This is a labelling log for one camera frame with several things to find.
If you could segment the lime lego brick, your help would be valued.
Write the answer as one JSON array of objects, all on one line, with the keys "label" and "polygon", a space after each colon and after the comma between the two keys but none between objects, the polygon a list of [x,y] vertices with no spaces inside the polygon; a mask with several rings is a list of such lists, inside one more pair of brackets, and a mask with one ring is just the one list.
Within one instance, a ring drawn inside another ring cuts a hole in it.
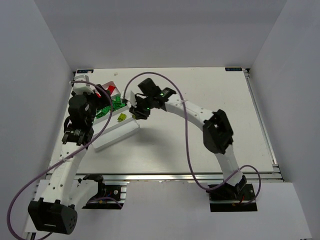
[{"label": "lime lego brick", "polygon": [[117,118],[117,121],[118,121],[118,122],[122,122],[122,121],[124,121],[126,118],[127,118],[127,115],[124,114],[124,113],[121,113],[121,114],[119,115],[119,117]]}]

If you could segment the green long brick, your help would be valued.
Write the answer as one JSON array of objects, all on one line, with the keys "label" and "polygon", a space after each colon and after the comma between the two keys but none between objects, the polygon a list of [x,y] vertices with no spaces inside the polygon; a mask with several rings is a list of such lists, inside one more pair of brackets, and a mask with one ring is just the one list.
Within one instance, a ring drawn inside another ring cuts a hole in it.
[{"label": "green long brick", "polygon": [[98,110],[95,117],[97,119],[102,118],[105,115],[107,115],[110,112],[110,110],[111,110],[111,107],[110,106],[106,106],[106,107],[102,108],[101,110]]}]

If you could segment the red sloped lego brick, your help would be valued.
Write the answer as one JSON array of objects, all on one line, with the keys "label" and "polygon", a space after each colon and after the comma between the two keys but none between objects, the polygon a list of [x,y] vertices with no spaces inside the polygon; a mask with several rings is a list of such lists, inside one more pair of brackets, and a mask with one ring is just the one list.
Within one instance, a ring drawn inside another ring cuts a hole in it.
[{"label": "red sloped lego brick", "polygon": [[112,94],[114,92],[114,90],[116,89],[116,87],[114,85],[109,85],[107,88],[107,91]]}]

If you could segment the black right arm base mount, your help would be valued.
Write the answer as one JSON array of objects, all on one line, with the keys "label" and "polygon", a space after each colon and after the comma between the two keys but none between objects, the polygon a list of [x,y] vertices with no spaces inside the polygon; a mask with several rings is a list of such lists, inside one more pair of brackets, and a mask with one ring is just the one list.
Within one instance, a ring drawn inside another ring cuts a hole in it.
[{"label": "black right arm base mount", "polygon": [[243,175],[235,186],[225,183],[221,187],[206,191],[211,213],[257,212],[255,191]]}]

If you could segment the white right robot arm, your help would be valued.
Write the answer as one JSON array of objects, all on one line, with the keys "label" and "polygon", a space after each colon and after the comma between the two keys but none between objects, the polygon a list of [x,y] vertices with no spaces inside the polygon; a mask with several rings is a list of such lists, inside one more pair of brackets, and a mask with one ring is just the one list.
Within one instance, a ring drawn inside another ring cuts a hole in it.
[{"label": "white right robot arm", "polygon": [[233,148],[233,129],[226,113],[219,109],[210,111],[184,99],[178,87],[160,89],[151,78],[138,85],[140,93],[124,91],[122,98],[130,104],[129,111],[136,120],[146,120],[152,109],[184,118],[202,131],[205,148],[213,153],[223,174],[223,182],[205,187],[207,193],[223,200],[238,200],[243,193],[247,179],[241,172]]}]

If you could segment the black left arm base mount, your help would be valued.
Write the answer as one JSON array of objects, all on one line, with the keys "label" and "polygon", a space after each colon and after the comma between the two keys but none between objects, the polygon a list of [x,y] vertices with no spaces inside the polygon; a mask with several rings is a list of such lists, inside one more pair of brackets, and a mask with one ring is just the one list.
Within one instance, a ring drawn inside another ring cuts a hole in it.
[{"label": "black left arm base mount", "polygon": [[78,186],[85,180],[95,181],[98,184],[97,193],[92,196],[83,209],[88,210],[120,210],[123,203],[121,201],[121,185],[106,184],[104,177],[99,174],[87,174],[79,178]]}]

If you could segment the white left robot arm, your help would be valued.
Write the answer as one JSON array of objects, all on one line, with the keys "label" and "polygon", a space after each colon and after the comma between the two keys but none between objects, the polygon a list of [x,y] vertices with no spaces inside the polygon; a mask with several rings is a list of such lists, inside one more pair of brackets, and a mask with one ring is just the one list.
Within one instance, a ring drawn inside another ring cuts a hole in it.
[{"label": "white left robot arm", "polygon": [[101,84],[76,80],[68,101],[68,116],[63,123],[60,161],[39,200],[28,205],[29,216],[38,231],[71,234],[78,220],[78,210],[99,193],[99,183],[81,180],[72,190],[79,165],[89,145],[100,133],[94,133],[97,111],[112,106],[111,94]]}]

